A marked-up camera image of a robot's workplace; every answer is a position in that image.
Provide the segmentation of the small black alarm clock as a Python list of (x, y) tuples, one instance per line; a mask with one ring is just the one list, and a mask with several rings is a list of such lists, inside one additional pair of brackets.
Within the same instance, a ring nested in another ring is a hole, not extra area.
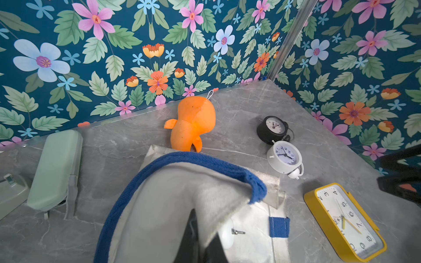
[(257, 127), (257, 135), (268, 145), (273, 145), (278, 141), (291, 142), (294, 139), (294, 132), (289, 128), (288, 123), (276, 116), (265, 117)]

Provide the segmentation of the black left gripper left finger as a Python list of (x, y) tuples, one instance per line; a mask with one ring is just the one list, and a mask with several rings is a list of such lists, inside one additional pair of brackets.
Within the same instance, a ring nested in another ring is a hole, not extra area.
[(195, 209), (192, 209), (174, 263), (198, 263), (200, 248)]

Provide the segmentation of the black yellow square clock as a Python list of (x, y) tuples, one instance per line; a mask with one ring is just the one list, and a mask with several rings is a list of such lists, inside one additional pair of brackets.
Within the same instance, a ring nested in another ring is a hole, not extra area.
[(304, 201), (344, 262), (368, 263), (387, 251), (377, 225), (340, 184), (332, 183), (307, 192)]

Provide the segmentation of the white twin-bell alarm clock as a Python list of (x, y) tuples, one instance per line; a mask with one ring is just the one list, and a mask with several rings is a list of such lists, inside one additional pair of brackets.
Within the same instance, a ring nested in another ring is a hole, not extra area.
[(299, 180), (304, 174), (303, 158), (299, 150), (289, 142), (273, 141), (266, 154), (270, 166), (278, 173)]

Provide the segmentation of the white canvas tote bag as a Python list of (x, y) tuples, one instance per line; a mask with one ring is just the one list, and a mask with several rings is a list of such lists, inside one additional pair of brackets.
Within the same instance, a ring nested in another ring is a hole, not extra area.
[(193, 152), (152, 145), (139, 173), (109, 213), (96, 263), (173, 263), (195, 209), (199, 263), (229, 219), (229, 263), (288, 263), (290, 219), (279, 178)]

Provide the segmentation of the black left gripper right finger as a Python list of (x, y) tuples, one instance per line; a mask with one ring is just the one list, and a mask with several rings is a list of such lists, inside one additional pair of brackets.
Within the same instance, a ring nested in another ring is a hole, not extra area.
[(228, 263), (218, 234), (206, 248), (203, 261), (204, 263)]

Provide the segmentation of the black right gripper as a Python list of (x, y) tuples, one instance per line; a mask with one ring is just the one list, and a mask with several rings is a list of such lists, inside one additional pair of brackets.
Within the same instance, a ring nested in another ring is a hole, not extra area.
[(412, 185), (421, 184), (421, 168), (398, 162), (420, 154), (421, 145), (416, 145), (396, 153), (382, 156), (379, 159), (380, 165), (384, 169), (394, 172), (394, 174), (378, 177), (377, 184), (379, 189), (393, 196), (415, 203), (420, 207), (421, 192), (417, 192)]

